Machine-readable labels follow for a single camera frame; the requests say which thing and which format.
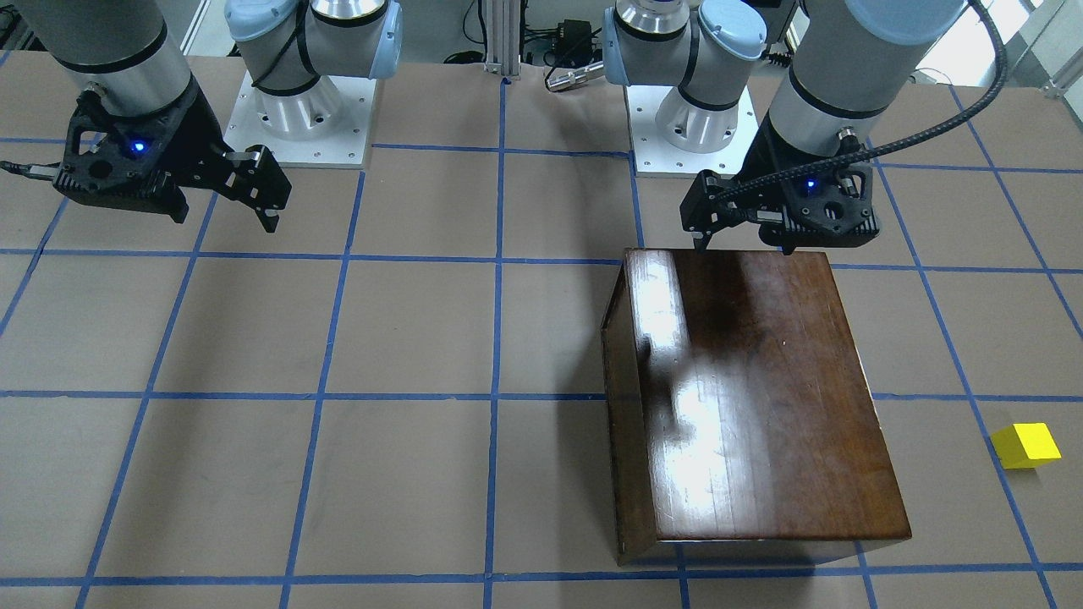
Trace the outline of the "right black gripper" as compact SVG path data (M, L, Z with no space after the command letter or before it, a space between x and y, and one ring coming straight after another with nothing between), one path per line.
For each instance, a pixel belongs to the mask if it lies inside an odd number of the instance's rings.
M264 231L276 232L293 185L268 146L229 146L195 78L173 103L152 115L146 128L155 140L155 167L173 177L178 186L214 190L239 200L255 211Z

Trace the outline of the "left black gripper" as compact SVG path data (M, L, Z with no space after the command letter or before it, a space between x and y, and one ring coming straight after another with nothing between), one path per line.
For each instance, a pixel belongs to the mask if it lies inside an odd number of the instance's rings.
M761 225L761 239L796 239L796 223L785 205L783 180L766 177L796 167L796 150L764 119L741 171L733 178L701 170L682 200L682 228L693 235L694 250L708 250L712 235L744 222Z

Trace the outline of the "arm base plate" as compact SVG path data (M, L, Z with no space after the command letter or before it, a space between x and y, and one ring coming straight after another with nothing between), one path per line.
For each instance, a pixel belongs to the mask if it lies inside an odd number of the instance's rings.
M246 73L224 128L232 150L263 144L283 168L365 168L379 80L324 76L297 96L271 96Z
M625 98L640 177L693 178L701 170L735 176L759 126L747 88L723 111L694 107L674 86L627 86Z

